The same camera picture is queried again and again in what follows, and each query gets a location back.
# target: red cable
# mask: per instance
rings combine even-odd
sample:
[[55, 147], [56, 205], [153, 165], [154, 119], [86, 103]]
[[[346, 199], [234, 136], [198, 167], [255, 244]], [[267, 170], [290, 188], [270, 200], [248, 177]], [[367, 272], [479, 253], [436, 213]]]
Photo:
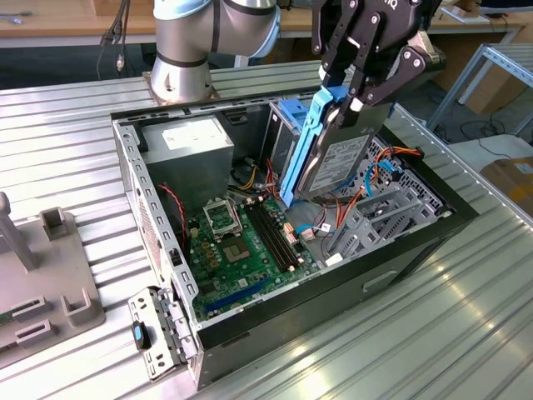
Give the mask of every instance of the red cable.
[[185, 233], [185, 228], [186, 228], [186, 224], [185, 224], [185, 212], [183, 211], [183, 206], [182, 206], [182, 202], [180, 202], [178, 199], [177, 199], [177, 196], [174, 194], [174, 192], [172, 190], [170, 190], [168, 187], [166, 186], [163, 186], [163, 185], [159, 185], [159, 187], [161, 189], [163, 189], [165, 192], [167, 192], [168, 194], [170, 194], [172, 196], [172, 198], [174, 199], [174, 201], [176, 202], [177, 204], [177, 207], [180, 209], [180, 214], [182, 215], [182, 231], [183, 231], [183, 245], [182, 245], [182, 250], [185, 250], [185, 241], [187, 240], [187, 235]]

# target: green circuit board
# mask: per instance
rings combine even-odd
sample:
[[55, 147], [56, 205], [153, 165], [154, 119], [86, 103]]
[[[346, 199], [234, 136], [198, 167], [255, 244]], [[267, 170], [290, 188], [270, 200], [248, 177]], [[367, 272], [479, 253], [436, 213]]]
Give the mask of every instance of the green circuit board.
[[[189, 266], [199, 288], [199, 294], [193, 301], [199, 321], [239, 308], [254, 298], [318, 271], [319, 267], [307, 248], [300, 242], [290, 243], [286, 238], [283, 229], [286, 216], [276, 201], [267, 199], [259, 207], [263, 208], [261, 216], [270, 218], [267, 222], [276, 227], [279, 232], [277, 237], [283, 238], [292, 251], [297, 260], [294, 268], [285, 269], [286, 265], [280, 265], [279, 254], [272, 255], [263, 243], [261, 234], [256, 230], [257, 221], [250, 219], [257, 214], [251, 216], [250, 208], [236, 206], [242, 233], [240, 236], [226, 235], [220, 242], [216, 242], [205, 213], [193, 216], [187, 222], [194, 232]], [[264, 234], [264, 228], [259, 227], [259, 230]]]

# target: cardboard box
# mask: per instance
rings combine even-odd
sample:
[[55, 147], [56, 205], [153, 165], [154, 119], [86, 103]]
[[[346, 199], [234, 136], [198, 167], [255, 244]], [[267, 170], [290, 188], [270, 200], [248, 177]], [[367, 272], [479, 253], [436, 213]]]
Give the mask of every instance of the cardboard box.
[[[117, 15], [121, 0], [91, 0], [96, 15]], [[131, 0], [130, 16], [153, 15], [153, 0]]]
[[481, 175], [533, 217], [533, 157], [496, 160]]

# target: metal shelf frame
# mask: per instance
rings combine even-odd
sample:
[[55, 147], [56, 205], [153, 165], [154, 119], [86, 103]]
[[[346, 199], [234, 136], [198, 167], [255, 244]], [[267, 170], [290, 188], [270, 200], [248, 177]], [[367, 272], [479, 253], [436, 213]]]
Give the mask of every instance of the metal shelf frame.
[[[488, 61], [489, 67], [494, 63], [533, 88], [533, 44], [482, 44], [428, 121], [427, 127], [431, 131], [437, 127], [446, 110], [457, 99], [459, 91], [485, 60]], [[464, 104], [466, 100], [463, 99], [467, 99], [476, 90], [483, 78], [484, 76], [480, 74], [474, 77], [459, 103]], [[512, 135], [518, 135], [531, 120], [533, 120], [533, 112], [515, 128]]]

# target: hard drive label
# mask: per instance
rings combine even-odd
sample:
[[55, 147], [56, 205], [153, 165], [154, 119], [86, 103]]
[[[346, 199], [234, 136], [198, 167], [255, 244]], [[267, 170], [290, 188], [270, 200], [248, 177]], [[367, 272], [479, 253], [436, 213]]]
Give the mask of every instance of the hard drive label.
[[309, 189], [318, 190], [333, 183], [341, 183], [348, 178], [353, 163], [365, 147], [368, 135], [333, 143], [328, 149], [315, 180]]

